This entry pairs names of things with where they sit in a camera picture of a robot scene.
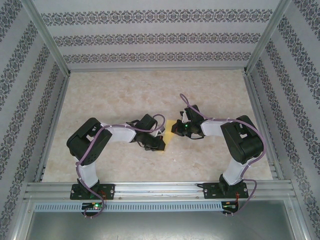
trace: enclosure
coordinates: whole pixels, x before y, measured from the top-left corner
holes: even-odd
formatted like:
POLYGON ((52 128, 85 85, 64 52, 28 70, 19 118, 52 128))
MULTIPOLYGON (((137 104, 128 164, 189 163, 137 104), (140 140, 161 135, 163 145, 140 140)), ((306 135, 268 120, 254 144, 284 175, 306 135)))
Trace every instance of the enclosure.
POLYGON ((319 0, 0 6, 0 239, 320 239, 319 0), (210 117, 249 116, 265 139, 234 217, 198 187, 227 169, 225 139, 171 133, 180 93, 210 117), (109 143, 96 172, 113 199, 85 219, 68 138, 92 117, 145 114, 166 117, 165 150, 109 143))

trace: marble floor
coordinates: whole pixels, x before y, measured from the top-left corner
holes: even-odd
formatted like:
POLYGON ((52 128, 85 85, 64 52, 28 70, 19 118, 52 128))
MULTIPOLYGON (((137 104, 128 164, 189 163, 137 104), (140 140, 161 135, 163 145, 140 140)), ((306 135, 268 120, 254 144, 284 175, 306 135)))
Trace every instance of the marble floor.
MULTIPOLYGON (((76 182, 75 160, 66 142, 87 119, 121 124, 161 113, 169 126, 186 107, 180 93, 207 116, 248 115, 256 125, 240 70, 72 73, 43 182, 76 182)), ((223 137, 191 140, 166 131, 165 140, 164 152, 145 151, 137 143, 109 143, 96 161, 100 181, 216 181, 231 159, 223 137)), ((244 176, 271 180, 267 158, 244 176)))

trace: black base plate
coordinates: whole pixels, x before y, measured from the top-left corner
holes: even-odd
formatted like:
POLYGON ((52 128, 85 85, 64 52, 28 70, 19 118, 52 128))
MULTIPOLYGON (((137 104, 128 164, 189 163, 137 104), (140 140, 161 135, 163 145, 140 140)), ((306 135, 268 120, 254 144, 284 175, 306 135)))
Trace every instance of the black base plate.
MULTIPOLYGON (((99 184, 98 190, 96 191, 105 200, 113 200, 115 195, 115 185, 114 184, 99 184)), ((90 192, 85 192, 79 184, 73 184, 70 194, 71 200, 98 200, 99 198, 90 192)))
POLYGON ((239 194, 240 199, 247 199, 249 197, 247 185, 244 182, 236 190, 227 192, 226 195, 220 190, 218 182, 206 182, 198 184, 198 187, 203 188, 205 199, 235 199, 236 193, 239 194))

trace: patterned wallpaper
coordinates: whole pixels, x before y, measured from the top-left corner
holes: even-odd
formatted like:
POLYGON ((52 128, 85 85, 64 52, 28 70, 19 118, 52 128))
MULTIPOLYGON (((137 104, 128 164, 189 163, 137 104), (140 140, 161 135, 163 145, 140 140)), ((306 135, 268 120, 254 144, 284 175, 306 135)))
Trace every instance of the patterned wallpaper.
POLYGON ((245 67, 279 0, 35 0, 71 70, 245 67))
POLYGON ((14 226, 66 80, 19 0, 0 0, 0 239, 14 226))
POLYGON ((293 182, 312 239, 320 239, 319 4, 290 3, 251 73, 282 171, 293 182))

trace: striped wall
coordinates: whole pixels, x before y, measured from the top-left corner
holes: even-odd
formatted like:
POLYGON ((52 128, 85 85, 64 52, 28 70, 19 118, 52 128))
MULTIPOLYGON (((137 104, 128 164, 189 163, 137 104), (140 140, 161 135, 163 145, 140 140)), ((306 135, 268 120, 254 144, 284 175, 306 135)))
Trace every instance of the striped wall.
POLYGON ((245 67, 279 0, 35 0, 71 70, 245 67))
POLYGON ((282 171, 320 239, 320 0, 293 0, 251 77, 282 171))
POLYGON ((32 182, 66 80, 19 0, 0 0, 0 240, 32 182))

